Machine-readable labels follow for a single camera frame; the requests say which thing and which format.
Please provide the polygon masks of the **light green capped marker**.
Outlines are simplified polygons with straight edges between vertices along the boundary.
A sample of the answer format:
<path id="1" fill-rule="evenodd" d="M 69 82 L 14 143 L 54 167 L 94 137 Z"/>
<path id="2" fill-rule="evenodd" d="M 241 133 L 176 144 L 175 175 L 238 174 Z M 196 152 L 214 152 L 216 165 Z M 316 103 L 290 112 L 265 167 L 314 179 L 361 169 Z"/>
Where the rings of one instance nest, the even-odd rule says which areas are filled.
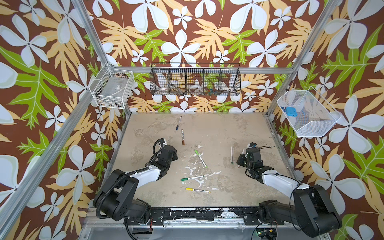
<path id="1" fill-rule="evenodd" d="M 200 161 L 202 162 L 203 166 L 204 166 L 205 168 L 207 168 L 208 166 L 206 165 L 206 163 L 205 163 L 204 159 L 202 158 L 202 156 L 200 155 L 200 153 L 199 153 L 197 150 L 195 150 L 195 153 L 196 153 L 196 155 L 199 157 L 199 159 L 200 159 Z"/>

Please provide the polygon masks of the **dark green capped marker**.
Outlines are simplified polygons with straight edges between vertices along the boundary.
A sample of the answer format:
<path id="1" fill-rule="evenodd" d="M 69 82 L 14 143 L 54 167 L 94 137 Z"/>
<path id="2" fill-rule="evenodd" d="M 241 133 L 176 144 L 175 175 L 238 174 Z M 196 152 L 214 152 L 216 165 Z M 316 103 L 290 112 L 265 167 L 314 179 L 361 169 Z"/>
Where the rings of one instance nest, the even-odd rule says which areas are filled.
<path id="1" fill-rule="evenodd" d="M 233 146 L 231 146 L 231 164 L 234 163 L 234 149 Z"/>

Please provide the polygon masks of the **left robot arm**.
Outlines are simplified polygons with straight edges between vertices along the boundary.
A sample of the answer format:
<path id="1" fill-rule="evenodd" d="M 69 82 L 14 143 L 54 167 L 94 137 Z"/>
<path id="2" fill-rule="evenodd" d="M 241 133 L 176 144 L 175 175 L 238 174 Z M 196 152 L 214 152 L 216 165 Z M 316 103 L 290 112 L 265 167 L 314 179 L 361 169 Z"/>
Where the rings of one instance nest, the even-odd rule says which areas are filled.
<path id="1" fill-rule="evenodd" d="M 151 217 L 151 205 L 134 199 L 138 188 L 163 178 L 171 163 L 178 159 L 173 146 L 164 145 L 156 152 L 147 165 L 139 170 L 124 172 L 114 170 L 94 199 L 98 219 L 135 220 L 145 224 Z"/>

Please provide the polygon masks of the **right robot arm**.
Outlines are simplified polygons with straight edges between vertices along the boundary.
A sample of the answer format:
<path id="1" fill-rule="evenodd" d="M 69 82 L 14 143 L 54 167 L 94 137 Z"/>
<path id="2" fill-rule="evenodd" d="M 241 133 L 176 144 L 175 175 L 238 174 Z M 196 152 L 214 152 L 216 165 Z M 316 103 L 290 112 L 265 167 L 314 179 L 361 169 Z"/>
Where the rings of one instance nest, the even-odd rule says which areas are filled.
<path id="1" fill-rule="evenodd" d="M 239 155 L 237 165 L 245 168 L 247 177 L 274 188 L 287 196 L 289 202 L 283 204 L 269 200 L 260 203 L 257 211 L 260 222 L 288 222 L 311 238 L 343 226 L 342 219 L 324 187 L 301 183 L 264 165 L 261 150 L 255 143 L 251 143 Z"/>

